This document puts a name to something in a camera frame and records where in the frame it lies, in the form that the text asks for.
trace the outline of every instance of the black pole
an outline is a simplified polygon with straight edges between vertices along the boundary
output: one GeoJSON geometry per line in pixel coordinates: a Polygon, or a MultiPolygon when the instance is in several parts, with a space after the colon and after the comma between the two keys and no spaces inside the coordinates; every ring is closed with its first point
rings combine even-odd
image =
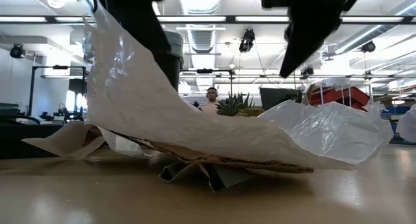
{"type": "Polygon", "coordinates": [[[229,72],[229,83],[231,84],[231,96],[233,95],[233,72],[229,72]]]}
{"type": "Polygon", "coordinates": [[[73,106],[73,111],[74,112],[77,112],[78,111],[78,106],[77,106],[77,96],[78,96],[78,93],[75,93],[75,100],[74,100],[74,106],[73,106]]]}
{"type": "Polygon", "coordinates": [[[35,66],[32,67],[31,92],[29,94],[29,109],[26,113],[26,116],[31,116],[32,115],[33,91],[34,91],[34,74],[35,74],[36,69],[38,69],[38,68],[35,67],[35,66]]]}

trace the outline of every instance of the potted plant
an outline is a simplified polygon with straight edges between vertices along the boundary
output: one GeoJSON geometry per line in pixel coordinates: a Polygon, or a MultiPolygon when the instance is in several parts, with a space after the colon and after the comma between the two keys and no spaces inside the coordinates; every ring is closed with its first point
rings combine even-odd
{"type": "Polygon", "coordinates": [[[219,101],[217,106],[218,114],[224,116],[258,116],[261,110],[256,110],[253,107],[253,98],[249,103],[250,94],[244,99],[242,93],[234,94],[232,96],[230,93],[228,94],[228,98],[219,101]]]}

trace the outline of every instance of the white plastic wrap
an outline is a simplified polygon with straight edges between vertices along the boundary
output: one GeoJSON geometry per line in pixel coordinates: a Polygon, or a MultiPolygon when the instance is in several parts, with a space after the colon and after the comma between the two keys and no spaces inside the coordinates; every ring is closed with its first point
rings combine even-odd
{"type": "Polygon", "coordinates": [[[401,138],[416,143],[416,108],[411,108],[399,119],[396,131],[401,138]]]}
{"type": "Polygon", "coordinates": [[[96,27],[87,25],[96,56],[88,78],[90,123],[211,155],[261,162],[279,160],[311,168],[351,168],[351,164],[302,149],[277,124],[265,119],[208,116],[189,108],[171,87],[152,53],[100,4],[94,17],[96,27]]]}
{"type": "Polygon", "coordinates": [[[380,112],[380,102],[367,105],[368,112],[336,102],[320,107],[286,101],[259,118],[279,125],[303,149],[316,155],[357,165],[393,137],[380,112]]]}

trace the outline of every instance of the plastic sheet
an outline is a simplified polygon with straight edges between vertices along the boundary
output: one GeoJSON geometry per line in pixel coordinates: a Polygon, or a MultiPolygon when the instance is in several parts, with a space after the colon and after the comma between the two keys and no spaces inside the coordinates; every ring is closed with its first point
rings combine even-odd
{"type": "Polygon", "coordinates": [[[98,129],[81,121],[71,121],[47,138],[29,138],[22,141],[62,158],[79,160],[98,149],[104,142],[98,129]]]}
{"type": "Polygon", "coordinates": [[[171,87],[152,53],[100,4],[94,17],[96,27],[85,22],[96,56],[88,78],[90,123],[210,155],[277,160],[311,168],[351,168],[346,162],[302,149],[279,128],[286,126],[261,118],[207,116],[191,109],[171,87]]]}
{"type": "Polygon", "coordinates": [[[407,111],[399,119],[396,131],[401,138],[416,143],[416,108],[407,111]]]}
{"type": "Polygon", "coordinates": [[[336,102],[318,108],[286,101],[259,118],[279,125],[303,149],[316,155],[357,165],[393,137],[380,112],[380,102],[367,105],[368,112],[336,102]]]}
{"type": "Polygon", "coordinates": [[[136,158],[149,158],[162,154],[156,150],[142,149],[139,144],[132,142],[131,140],[118,136],[117,134],[102,129],[101,127],[99,127],[99,129],[103,134],[106,143],[117,153],[136,158]]]}

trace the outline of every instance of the black stand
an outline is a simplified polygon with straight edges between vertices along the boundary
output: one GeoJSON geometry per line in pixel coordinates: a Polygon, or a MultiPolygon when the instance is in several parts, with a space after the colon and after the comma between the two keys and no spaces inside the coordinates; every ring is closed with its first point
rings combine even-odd
{"type": "Polygon", "coordinates": [[[33,66],[32,67],[32,77],[31,77],[31,92],[29,96],[29,109],[27,111],[27,116],[32,115],[32,107],[33,107],[33,92],[34,92],[34,75],[37,69],[46,69],[46,68],[53,68],[53,69],[69,69],[69,68],[81,68],[83,70],[83,78],[82,78],[82,88],[81,94],[85,94],[85,75],[86,75],[86,68],[84,66],[33,66]]]}

